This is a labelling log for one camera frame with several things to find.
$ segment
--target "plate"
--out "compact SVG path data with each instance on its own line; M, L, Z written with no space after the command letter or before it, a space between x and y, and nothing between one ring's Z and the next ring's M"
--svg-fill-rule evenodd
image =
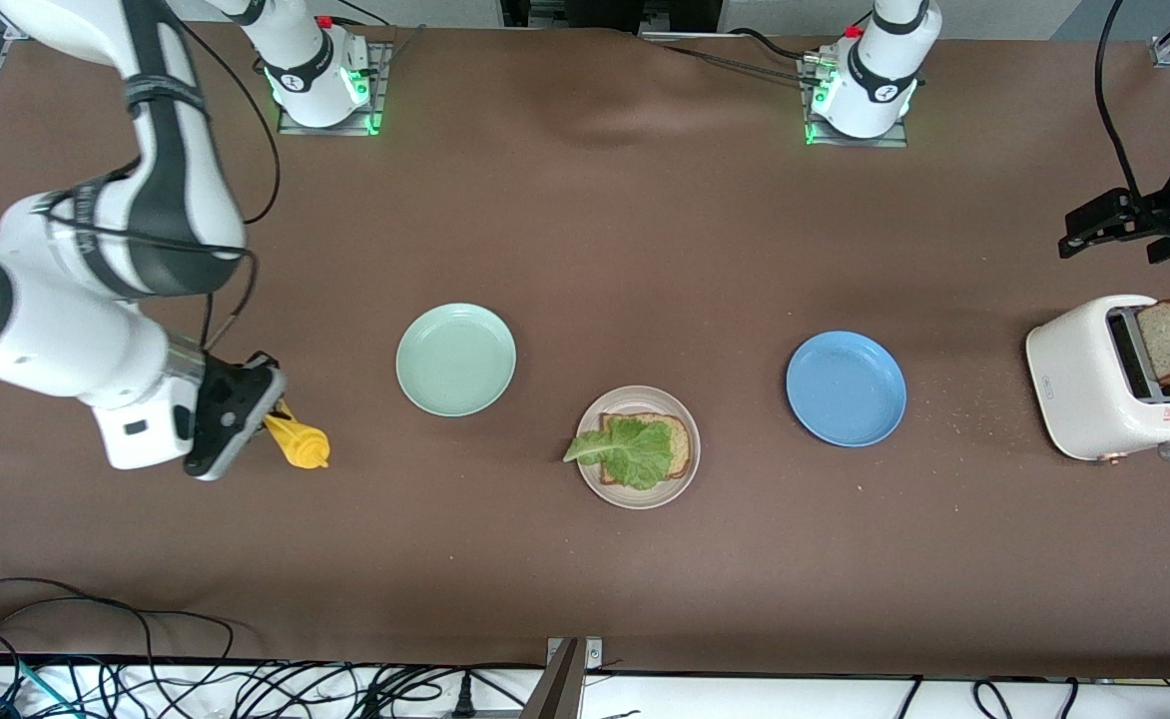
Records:
M516 357L512 333L493 311L441 305L404 332L394 372L412 405L439 417L463 417L507 390Z
M803 343L790 359L785 389L803 427L840 447L885 441L908 403L895 357L855 332L824 332Z
M580 424L577 424L576 436L591 431L591 429L603 428L604 414L644 414L659 413L670 417L682 420L690 434L690 468L687 473L675 479L666 479L649 490L636 490L622 485L604 485L603 465L585 465L577 462L576 468L585 478L585 484L594 491L594 495L625 510L654 510L675 500L677 496L690 485L690 479L696 476L696 468L700 465L700 431L696 429L696 421L690 417L689 410L675 400L668 392L659 390L654 387L620 387L613 388L604 396L594 400L581 416Z

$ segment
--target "blue plate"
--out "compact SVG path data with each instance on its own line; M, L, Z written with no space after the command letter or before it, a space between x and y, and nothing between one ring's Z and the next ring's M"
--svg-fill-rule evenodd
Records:
M803 343L785 376L790 407L813 435L840 447L881 442L904 419L904 374L895 357L855 332Z

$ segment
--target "cable connector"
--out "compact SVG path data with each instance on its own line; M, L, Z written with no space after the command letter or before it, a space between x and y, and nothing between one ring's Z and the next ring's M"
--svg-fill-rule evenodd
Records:
M453 719L470 719L477 714L474 708L474 699L470 697L470 673L461 676L461 693L456 697L456 708L453 710Z

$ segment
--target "yellow object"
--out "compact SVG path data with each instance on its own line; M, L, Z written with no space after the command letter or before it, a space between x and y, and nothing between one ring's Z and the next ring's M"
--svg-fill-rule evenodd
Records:
M283 400L278 400L275 412L266 414L266 429L278 442L283 456L288 457L294 468L315 469L329 465L329 436L323 429L302 424L292 419L292 410Z

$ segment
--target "white plate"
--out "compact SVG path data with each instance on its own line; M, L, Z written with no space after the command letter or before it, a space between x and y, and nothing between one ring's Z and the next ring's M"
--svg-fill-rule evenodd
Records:
M690 417L689 410L681 401L675 400L668 392L654 387L613 388L612 392L594 400L594 405L589 406L581 423L576 428L576 435L580 436L591 429L603 428L604 414L644 413L667 414L682 420L686 424L687 434L690 434L690 466L687 468L686 475L676 479L666 479L649 490L636 490L622 485L604 485L601 464L586 465L580 462L576 464L585 478L585 484L594 491L594 495L625 510L654 510L656 506L669 504L682 495L687 485L690 485L690 479L696 476L696 468L700 465L700 431L696 429L695 420Z

